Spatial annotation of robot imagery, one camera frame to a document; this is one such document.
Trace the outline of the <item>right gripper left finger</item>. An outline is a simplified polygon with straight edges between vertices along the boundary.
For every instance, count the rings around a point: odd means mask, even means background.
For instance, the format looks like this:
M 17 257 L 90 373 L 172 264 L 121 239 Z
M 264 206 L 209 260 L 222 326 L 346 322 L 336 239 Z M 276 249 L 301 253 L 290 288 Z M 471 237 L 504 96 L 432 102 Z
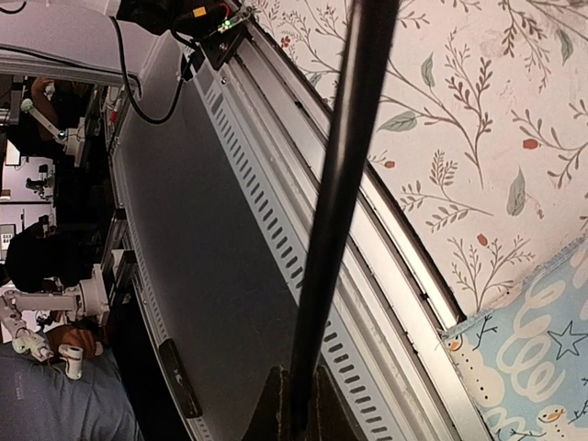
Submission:
M 245 441 L 285 441 L 290 434 L 289 373 L 281 366 L 270 369 L 251 421 Z

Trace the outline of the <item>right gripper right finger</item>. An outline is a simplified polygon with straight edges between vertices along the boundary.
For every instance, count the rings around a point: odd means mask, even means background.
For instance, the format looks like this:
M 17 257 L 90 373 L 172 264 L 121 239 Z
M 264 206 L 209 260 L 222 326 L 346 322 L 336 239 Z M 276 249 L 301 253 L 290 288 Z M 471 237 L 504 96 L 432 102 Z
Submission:
M 309 403 L 306 440 L 360 441 L 365 440 L 358 423 L 352 418 L 329 369 L 319 365 Z

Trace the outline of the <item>black tent pole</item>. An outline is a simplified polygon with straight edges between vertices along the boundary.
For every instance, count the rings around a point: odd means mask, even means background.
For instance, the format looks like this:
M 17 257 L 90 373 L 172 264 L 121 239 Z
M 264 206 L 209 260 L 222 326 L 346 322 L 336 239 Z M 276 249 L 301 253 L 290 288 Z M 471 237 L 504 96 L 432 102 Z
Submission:
M 355 1 L 325 149 L 290 364 L 290 432 L 301 440 L 313 377 L 367 160 L 400 4 Z

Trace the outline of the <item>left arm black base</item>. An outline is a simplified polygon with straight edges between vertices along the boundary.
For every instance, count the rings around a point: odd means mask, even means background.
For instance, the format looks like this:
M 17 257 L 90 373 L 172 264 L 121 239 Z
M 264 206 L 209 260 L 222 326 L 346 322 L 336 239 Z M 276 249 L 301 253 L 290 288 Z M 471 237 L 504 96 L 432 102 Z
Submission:
M 254 8 L 243 1 L 122 1 L 116 18 L 161 36 L 166 31 L 192 51 L 200 50 L 218 71 L 247 34 Z

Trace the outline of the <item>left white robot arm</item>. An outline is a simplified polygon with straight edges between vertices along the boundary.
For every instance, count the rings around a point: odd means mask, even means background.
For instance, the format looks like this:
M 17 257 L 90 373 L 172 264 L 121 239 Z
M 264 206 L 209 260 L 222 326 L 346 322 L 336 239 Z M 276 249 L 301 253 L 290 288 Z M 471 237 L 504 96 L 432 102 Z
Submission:
M 3 1 L 1 73 L 120 85 L 119 1 Z

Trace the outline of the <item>blue snowman pattern mat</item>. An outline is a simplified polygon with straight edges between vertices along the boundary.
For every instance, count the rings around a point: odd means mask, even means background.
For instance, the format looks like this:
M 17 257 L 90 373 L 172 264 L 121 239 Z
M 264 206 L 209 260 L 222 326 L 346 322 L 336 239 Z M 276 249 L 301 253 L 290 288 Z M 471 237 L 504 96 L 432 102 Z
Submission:
M 586 439 L 586 239 L 453 328 L 444 344 L 493 439 Z

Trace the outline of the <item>person in grey shirt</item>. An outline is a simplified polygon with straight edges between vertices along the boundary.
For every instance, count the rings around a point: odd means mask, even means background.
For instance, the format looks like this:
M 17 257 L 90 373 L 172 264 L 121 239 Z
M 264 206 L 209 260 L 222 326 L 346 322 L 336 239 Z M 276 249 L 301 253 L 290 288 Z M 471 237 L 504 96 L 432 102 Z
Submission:
M 76 241 L 36 222 L 11 239 L 1 282 L 38 294 L 71 288 L 90 273 Z M 2 439 L 143 438 L 104 329 L 84 318 L 40 338 L 52 352 L 45 361 L 1 345 Z

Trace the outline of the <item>aluminium front rail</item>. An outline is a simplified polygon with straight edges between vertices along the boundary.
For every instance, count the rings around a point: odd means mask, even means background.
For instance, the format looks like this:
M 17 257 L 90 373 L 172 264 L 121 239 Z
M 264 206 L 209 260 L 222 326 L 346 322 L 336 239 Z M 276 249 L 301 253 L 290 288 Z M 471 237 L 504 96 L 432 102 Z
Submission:
M 153 37 L 111 140 L 128 270 L 193 440 L 487 440 L 464 319 L 368 163 L 400 5 L 346 11 L 334 104 L 228 1 Z

